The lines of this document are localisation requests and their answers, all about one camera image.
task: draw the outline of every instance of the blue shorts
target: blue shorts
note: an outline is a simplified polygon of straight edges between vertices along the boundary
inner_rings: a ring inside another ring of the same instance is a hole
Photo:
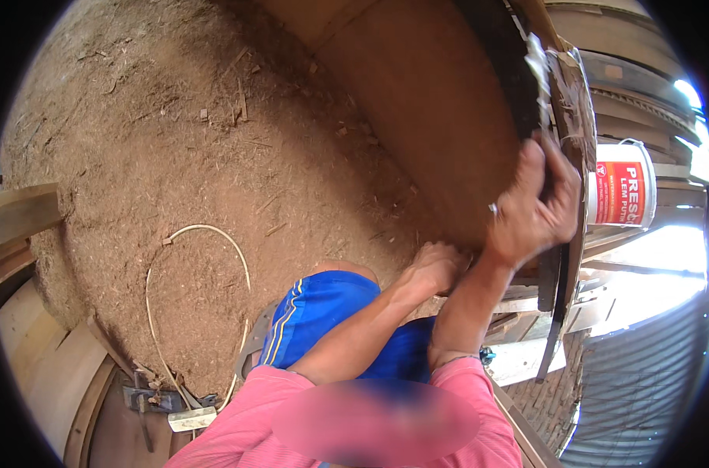
[[[286,369],[334,326],[380,294],[373,281],[349,271],[324,271],[294,283],[276,307],[258,365]],[[395,378],[427,383],[427,346],[435,317],[416,319],[393,332],[360,379]]]

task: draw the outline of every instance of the pink shirt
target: pink shirt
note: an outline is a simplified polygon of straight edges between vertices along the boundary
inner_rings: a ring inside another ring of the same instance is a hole
[[[481,428],[457,452],[423,466],[522,466],[513,430],[494,402],[492,385],[479,360],[464,358],[448,362],[434,371],[430,384],[468,401],[481,417]],[[271,432],[275,409],[287,398],[313,386],[303,376],[286,370],[267,365],[253,369],[235,399],[165,467],[317,467],[320,461],[286,448]]]

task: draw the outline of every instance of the plastic bucket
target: plastic bucket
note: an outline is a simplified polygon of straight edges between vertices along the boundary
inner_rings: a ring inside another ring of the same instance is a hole
[[[588,196],[588,224],[648,228],[656,214],[656,173],[645,145],[631,138],[597,145]]]

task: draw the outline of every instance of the right hand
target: right hand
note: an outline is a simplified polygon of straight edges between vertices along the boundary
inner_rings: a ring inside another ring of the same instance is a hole
[[[554,178],[546,202],[539,200],[545,182],[545,160]],[[486,250],[517,269],[540,252],[573,238],[577,230],[580,174],[559,146],[535,132],[524,142],[515,182],[497,200],[498,214],[490,223]]]

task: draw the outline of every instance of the corrugated metal sheet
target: corrugated metal sheet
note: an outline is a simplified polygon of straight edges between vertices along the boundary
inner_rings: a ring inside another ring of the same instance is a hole
[[[560,460],[578,466],[647,466],[679,421],[709,337],[709,299],[584,343],[583,397]]]

